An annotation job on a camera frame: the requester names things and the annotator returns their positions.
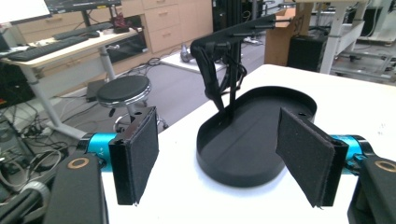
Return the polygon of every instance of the round stool seat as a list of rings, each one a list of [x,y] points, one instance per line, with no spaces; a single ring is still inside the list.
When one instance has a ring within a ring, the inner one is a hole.
[[[142,100],[149,94],[150,90],[148,77],[120,77],[101,87],[96,93],[96,99],[106,107],[122,107]]]

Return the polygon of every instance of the desk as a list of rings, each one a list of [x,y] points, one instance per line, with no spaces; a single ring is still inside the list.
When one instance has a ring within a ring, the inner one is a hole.
[[[107,72],[110,80],[114,79],[115,74],[110,58],[106,52],[105,45],[109,45],[135,34],[135,31],[118,35],[101,34],[100,37],[91,38],[82,43],[76,44],[66,49],[55,51],[51,54],[36,58],[29,62],[13,62],[10,60],[2,60],[1,62],[14,64],[21,68],[30,87],[32,88],[32,91],[35,93],[35,96],[39,100],[40,104],[43,105],[43,108],[49,115],[51,120],[49,126],[52,129],[80,139],[83,135],[85,135],[85,133],[61,122],[59,116],[50,103],[50,97],[75,87],[78,84],[83,83],[84,81],[87,81],[93,77],[97,77],[104,72]],[[100,57],[80,63],[76,66],[69,67],[68,69],[52,76],[37,78],[40,73],[40,69],[68,58],[81,56],[90,50],[99,50]]]
[[[363,15],[368,0],[295,0],[296,3],[328,3],[335,7],[332,19],[332,29],[328,35],[320,73],[330,74],[334,57],[344,49],[353,50],[356,40],[361,36],[363,28]],[[344,24],[347,8],[356,4],[356,14],[351,25]]]
[[[328,134],[359,134],[378,156],[396,161],[396,88],[345,77],[262,65],[244,79],[237,96],[260,86],[283,86],[318,104],[315,123]],[[223,98],[227,105],[227,96]],[[111,173],[103,173],[110,223],[348,223],[357,177],[343,175],[334,207],[312,208],[287,169],[251,189],[221,185],[199,167],[196,135],[217,112],[212,102],[159,134],[160,154],[138,206],[117,205]]]

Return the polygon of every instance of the computer monitor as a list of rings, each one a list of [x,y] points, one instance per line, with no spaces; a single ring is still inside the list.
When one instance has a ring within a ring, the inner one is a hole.
[[[52,14],[120,6],[121,0],[45,0]]]
[[[0,28],[50,17],[44,0],[9,0],[0,7]]]

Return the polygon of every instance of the black oval tray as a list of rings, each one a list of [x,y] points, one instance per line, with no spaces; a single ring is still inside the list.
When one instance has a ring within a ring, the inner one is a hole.
[[[313,121],[317,104],[308,95],[283,87],[253,89],[199,129],[197,160],[211,178],[234,187],[254,187],[275,178],[285,166],[276,154],[280,107]]]

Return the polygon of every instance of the black box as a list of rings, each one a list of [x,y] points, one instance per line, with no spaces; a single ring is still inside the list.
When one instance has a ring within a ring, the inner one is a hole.
[[[290,39],[287,66],[312,72],[319,72],[326,43],[326,36],[293,36]]]
[[[16,65],[0,63],[0,109],[34,97],[22,70]]]

